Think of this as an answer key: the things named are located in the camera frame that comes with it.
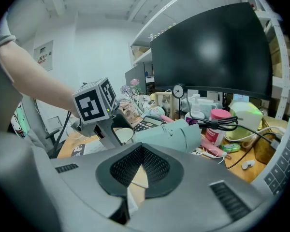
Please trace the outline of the wooden desk with white legs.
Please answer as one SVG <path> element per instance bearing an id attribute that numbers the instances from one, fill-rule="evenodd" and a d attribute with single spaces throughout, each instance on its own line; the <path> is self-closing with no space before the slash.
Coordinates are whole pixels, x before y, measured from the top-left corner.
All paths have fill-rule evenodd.
<path id="1" fill-rule="evenodd" d="M 265 134 L 266 132 L 273 132 L 283 135 L 287 128 L 287 122 L 284 120 L 278 120 L 273 117 L 264 116 L 262 118 L 262 129 L 259 131 L 260 134 Z M 99 140 L 99 138 L 94 135 L 89 138 L 82 136 L 81 134 L 74 132 L 71 133 L 67 140 L 65 141 L 62 149 L 59 152 L 58 158 L 69 158 L 75 147 L 80 144 L 87 144 L 94 140 Z M 265 168 L 265 164 L 255 161 L 255 165 L 247 170 L 243 170 L 241 165 L 243 162 L 248 160 L 255 160 L 254 148 L 235 166 L 229 169 L 230 172 L 238 176 L 239 178 L 251 183 Z"/>

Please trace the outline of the white shelving unit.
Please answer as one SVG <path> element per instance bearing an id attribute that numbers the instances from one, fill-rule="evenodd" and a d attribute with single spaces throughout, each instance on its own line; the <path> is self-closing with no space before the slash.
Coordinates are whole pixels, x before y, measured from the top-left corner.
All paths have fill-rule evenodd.
<path id="1" fill-rule="evenodd" d="M 267 0 L 136 0 L 128 20 L 142 23 L 132 47 L 149 47 L 152 37 L 203 11 L 233 3 L 249 2 L 259 18 L 274 54 L 273 87 L 279 88 L 276 118 L 290 114 L 290 41 L 283 32 L 283 19 Z"/>

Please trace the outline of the yellow-green box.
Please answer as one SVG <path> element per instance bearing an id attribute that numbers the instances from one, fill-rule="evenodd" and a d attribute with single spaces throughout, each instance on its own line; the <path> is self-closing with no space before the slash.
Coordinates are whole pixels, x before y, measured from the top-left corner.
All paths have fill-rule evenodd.
<path id="1" fill-rule="evenodd" d="M 263 114 L 254 104 L 246 101 L 232 101 L 229 108 L 231 115 L 238 117 L 239 125 L 253 131 L 258 130 Z M 237 127 L 234 131 L 226 132 L 226 137 L 235 141 L 251 135 L 253 135 L 252 132 L 242 127 Z"/>

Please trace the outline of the wooden cat photo frame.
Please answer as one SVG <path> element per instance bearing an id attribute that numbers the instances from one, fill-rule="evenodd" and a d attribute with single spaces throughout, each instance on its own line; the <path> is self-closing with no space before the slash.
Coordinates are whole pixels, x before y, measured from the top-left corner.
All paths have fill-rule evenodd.
<path id="1" fill-rule="evenodd" d="M 179 101 L 172 94 L 171 90 L 165 92 L 156 92 L 155 105 L 161 107 L 165 115 L 173 120 L 179 119 Z"/>

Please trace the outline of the pink artificial flower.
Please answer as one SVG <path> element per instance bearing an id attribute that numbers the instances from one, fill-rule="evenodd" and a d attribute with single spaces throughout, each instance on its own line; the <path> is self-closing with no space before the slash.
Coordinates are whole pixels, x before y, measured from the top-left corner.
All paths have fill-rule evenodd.
<path id="1" fill-rule="evenodd" d="M 139 94 L 141 92 L 139 79 L 132 79 L 130 81 L 130 88 L 133 94 Z"/>

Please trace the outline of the green packet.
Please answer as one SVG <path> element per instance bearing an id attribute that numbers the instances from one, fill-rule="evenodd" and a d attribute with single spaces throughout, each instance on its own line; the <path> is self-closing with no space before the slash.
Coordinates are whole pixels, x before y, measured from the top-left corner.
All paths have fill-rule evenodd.
<path id="1" fill-rule="evenodd" d="M 220 149 L 227 154 L 233 153 L 233 152 L 238 152 L 241 149 L 241 146 L 237 143 L 232 143 L 232 144 L 226 144 L 226 145 L 221 145 Z"/>

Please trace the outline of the teal pencil case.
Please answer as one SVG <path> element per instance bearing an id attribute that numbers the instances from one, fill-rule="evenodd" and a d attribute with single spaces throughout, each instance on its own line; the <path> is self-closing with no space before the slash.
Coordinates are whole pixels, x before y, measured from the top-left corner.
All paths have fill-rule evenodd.
<path id="1" fill-rule="evenodd" d="M 135 133 L 135 142 L 171 148 L 192 153 L 201 145 L 201 129 L 198 124 L 189 125 L 180 119 Z"/>

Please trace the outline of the dried brown flower bunch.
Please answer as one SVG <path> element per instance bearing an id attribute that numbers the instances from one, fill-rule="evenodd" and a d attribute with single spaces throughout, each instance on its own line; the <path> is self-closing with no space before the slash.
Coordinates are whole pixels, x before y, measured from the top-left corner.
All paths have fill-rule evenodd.
<path id="1" fill-rule="evenodd" d="M 119 110 L 123 113 L 127 121 L 129 121 L 130 123 L 132 123 L 136 118 L 139 117 L 138 110 L 130 101 L 120 101 Z"/>

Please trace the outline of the person's grey sweatshirt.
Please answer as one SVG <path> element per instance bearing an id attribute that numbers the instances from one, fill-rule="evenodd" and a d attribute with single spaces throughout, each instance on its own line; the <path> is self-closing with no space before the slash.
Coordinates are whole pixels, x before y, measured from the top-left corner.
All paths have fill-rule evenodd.
<path id="1" fill-rule="evenodd" d="M 4 13 L 0 20 L 0 47 L 4 44 L 7 44 L 9 42 L 15 42 L 16 37 L 11 34 L 8 22 L 7 22 L 7 15 L 8 11 Z"/>

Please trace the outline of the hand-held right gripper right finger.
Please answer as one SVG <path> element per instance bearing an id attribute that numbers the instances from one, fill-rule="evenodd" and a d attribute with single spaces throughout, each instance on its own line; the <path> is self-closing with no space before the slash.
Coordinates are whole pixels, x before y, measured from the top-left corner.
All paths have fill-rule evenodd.
<path id="1" fill-rule="evenodd" d="M 170 194 L 146 199 L 131 218 L 143 232 L 242 232 L 252 229 L 270 211 L 275 196 L 263 196 L 250 183 L 221 164 L 159 146 L 184 169 Z"/>

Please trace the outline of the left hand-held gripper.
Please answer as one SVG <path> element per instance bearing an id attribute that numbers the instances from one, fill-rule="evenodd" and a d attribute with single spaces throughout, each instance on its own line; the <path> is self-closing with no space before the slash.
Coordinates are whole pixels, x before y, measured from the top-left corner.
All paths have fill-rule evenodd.
<path id="1" fill-rule="evenodd" d="M 132 129 L 121 113 L 117 113 L 119 102 L 109 79 L 101 78 L 87 83 L 72 95 L 80 122 L 72 127 L 83 136 L 97 135 L 100 142 L 112 149 L 122 146 L 114 128 Z"/>

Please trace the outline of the white dark-striped cup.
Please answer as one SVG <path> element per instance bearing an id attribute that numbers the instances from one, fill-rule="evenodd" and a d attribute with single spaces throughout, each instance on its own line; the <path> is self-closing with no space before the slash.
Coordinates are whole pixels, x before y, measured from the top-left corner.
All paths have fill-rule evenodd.
<path id="1" fill-rule="evenodd" d="M 115 131 L 115 134 L 122 145 L 127 145 L 134 142 L 135 133 L 130 128 L 120 128 Z"/>

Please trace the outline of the white wall box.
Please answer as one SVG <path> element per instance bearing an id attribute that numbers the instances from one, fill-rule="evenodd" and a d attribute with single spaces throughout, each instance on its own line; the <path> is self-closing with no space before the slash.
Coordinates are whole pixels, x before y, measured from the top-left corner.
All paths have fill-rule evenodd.
<path id="1" fill-rule="evenodd" d="M 49 126 L 51 131 L 62 128 L 62 123 L 61 123 L 60 118 L 58 116 L 53 117 L 53 118 L 49 118 L 47 120 L 47 123 L 48 123 L 48 126 Z"/>

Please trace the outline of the pink-lidded bottle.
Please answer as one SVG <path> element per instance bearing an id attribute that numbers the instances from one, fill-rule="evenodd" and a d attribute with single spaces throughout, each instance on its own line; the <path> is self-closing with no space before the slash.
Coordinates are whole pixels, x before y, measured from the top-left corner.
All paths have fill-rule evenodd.
<path id="1" fill-rule="evenodd" d="M 225 111 L 223 109 L 212 109 L 210 112 L 210 120 L 211 119 L 223 119 L 231 117 L 230 112 Z M 219 147 L 226 131 L 223 130 L 214 130 L 214 129 L 206 129 L 205 137 L 206 139 L 216 147 Z"/>

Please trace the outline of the small black clock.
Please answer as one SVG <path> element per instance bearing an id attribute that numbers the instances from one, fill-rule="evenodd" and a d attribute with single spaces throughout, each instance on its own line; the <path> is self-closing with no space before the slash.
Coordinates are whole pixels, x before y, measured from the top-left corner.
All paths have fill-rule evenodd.
<path id="1" fill-rule="evenodd" d="M 172 94 L 175 98 L 181 99 L 186 92 L 186 86 L 184 84 L 175 84 L 172 89 Z"/>

